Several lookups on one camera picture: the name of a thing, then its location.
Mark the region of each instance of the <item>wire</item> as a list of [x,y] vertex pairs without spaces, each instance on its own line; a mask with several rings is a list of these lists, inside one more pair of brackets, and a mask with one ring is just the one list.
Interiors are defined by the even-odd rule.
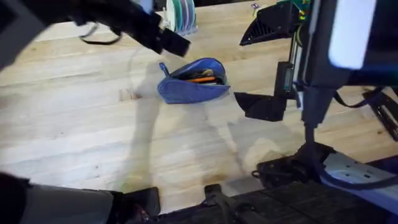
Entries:
[[398,176],[393,176],[384,180],[380,180],[377,182],[371,182],[367,184],[351,184],[349,182],[345,182],[339,179],[332,177],[328,172],[326,172],[323,168],[323,165],[317,159],[317,155],[315,153],[315,137],[314,137],[315,127],[309,124],[305,125],[305,142],[308,147],[308,151],[310,151],[310,156],[312,159],[313,166],[315,171],[320,177],[323,177],[327,182],[344,189],[349,190],[372,190],[372,189],[381,189],[385,187],[390,187],[392,185],[398,184]]
[[381,96],[381,93],[383,91],[384,87],[377,87],[374,90],[371,91],[371,94],[373,94],[373,97],[369,100],[363,100],[360,101],[359,103],[356,103],[354,105],[347,105],[343,99],[341,98],[341,96],[336,92],[336,94],[334,95],[334,99],[341,105],[346,106],[348,108],[360,108],[362,106],[365,106],[367,104],[372,103],[373,101],[377,100],[379,98],[379,96]]
[[111,28],[111,31],[116,34],[118,37],[110,40],[110,41],[106,41],[106,42],[102,42],[102,41],[92,41],[92,40],[85,40],[87,37],[93,35],[95,33],[95,31],[97,31],[98,29],[98,24],[96,23],[91,29],[90,31],[88,31],[87,34],[85,35],[81,35],[79,36],[80,40],[83,41],[86,44],[93,44],[93,45],[112,45],[115,44],[117,42],[119,42],[122,39],[122,32],[119,29],[113,29]]
[[282,201],[282,200],[279,200],[278,198],[276,198],[276,197],[270,195],[269,193],[265,193],[263,190],[260,191],[260,193],[262,193],[262,194],[264,194],[265,196],[267,196],[267,197],[269,197],[269,198],[271,198],[271,199],[273,199],[273,200],[275,200],[275,201],[281,203],[282,205],[288,206],[289,208],[291,208],[291,209],[294,210],[295,212],[297,212],[297,213],[301,214],[302,216],[304,216],[305,218],[311,220],[311,222],[316,223],[316,224],[320,224],[320,222],[316,221],[316,219],[312,218],[310,215],[306,214],[305,212],[300,211],[298,208],[294,207],[293,205],[291,205],[291,204],[289,204],[289,203],[286,203],[286,202],[284,202],[284,201]]
[[296,42],[297,42],[297,44],[298,44],[299,47],[303,47],[303,43],[301,42],[301,38],[300,38],[300,31],[301,31],[301,27],[302,27],[302,26],[303,26],[303,24],[301,24],[301,25],[298,27],[297,32],[296,32],[296,35],[295,35],[295,37],[296,37]]

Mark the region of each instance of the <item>black strap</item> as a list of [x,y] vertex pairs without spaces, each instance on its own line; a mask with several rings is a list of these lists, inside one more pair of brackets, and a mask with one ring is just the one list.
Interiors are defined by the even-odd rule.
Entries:
[[122,32],[119,29],[111,28],[111,31],[116,34],[118,37],[111,41],[92,41],[92,40],[85,40],[85,38],[93,35],[95,31],[98,29],[98,24],[96,23],[87,34],[79,36],[80,40],[86,44],[93,44],[93,45],[112,45],[119,42],[122,39]]
[[367,104],[373,102],[374,100],[376,100],[376,99],[381,95],[381,93],[382,93],[382,91],[383,91],[383,88],[384,88],[384,87],[377,87],[377,88],[375,88],[374,90],[371,91],[371,93],[374,94],[374,97],[372,97],[370,100],[363,100],[363,101],[360,101],[359,103],[356,103],[356,104],[354,104],[354,105],[347,105],[347,104],[343,101],[343,99],[341,98],[341,96],[338,94],[338,92],[336,92],[336,94],[334,95],[334,98],[335,98],[335,100],[336,100],[339,104],[341,104],[341,105],[343,105],[343,106],[346,106],[346,107],[348,107],[348,108],[360,108],[360,107],[365,106],[365,105],[367,105]]
[[315,150],[315,138],[314,138],[314,130],[315,128],[311,125],[305,125],[305,143],[307,145],[308,151],[310,152],[310,157],[312,159],[313,166],[315,171],[320,177],[323,177],[329,183],[341,187],[343,189],[351,189],[351,190],[372,190],[372,189],[381,189],[385,187],[390,187],[392,185],[398,184],[398,176],[395,175],[393,177],[380,180],[377,182],[371,182],[367,184],[351,184],[349,182],[345,182],[339,179],[332,177],[328,172],[325,171],[323,165],[317,159]]

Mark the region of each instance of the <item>blue pencil case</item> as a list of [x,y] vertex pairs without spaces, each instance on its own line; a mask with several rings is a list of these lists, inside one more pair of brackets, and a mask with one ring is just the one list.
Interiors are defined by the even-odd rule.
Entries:
[[[224,66],[215,58],[202,58],[176,71],[169,73],[164,63],[160,63],[166,75],[157,86],[157,91],[166,103],[199,103],[212,100],[224,94],[230,86],[227,84]],[[184,81],[193,73],[212,70],[213,75],[221,80],[219,85],[204,85]]]

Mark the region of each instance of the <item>orange pencil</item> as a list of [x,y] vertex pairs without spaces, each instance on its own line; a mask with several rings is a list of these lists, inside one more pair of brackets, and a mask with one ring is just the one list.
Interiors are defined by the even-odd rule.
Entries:
[[186,80],[187,82],[201,83],[215,80],[216,77],[203,77],[203,78],[194,78],[191,80]]

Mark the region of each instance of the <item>butcher block countertop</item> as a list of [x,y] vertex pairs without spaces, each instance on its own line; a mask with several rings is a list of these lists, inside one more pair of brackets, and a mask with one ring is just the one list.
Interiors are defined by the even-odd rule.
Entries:
[[[239,46],[252,3],[197,8],[198,31],[187,36],[184,58],[157,55],[126,35],[115,45],[88,45],[73,23],[49,28],[0,73],[0,170],[63,187],[156,186],[162,212],[170,212],[200,203],[205,185],[248,177],[257,163],[294,154],[304,141],[294,102],[283,122],[270,123],[245,118],[233,95],[272,94],[277,63],[289,56],[289,39]],[[100,27],[94,38],[113,35]],[[224,65],[229,94],[165,104],[159,63],[174,71],[202,57]],[[340,93],[355,103],[362,91]],[[362,162],[398,154],[369,107],[333,102],[316,139]]]

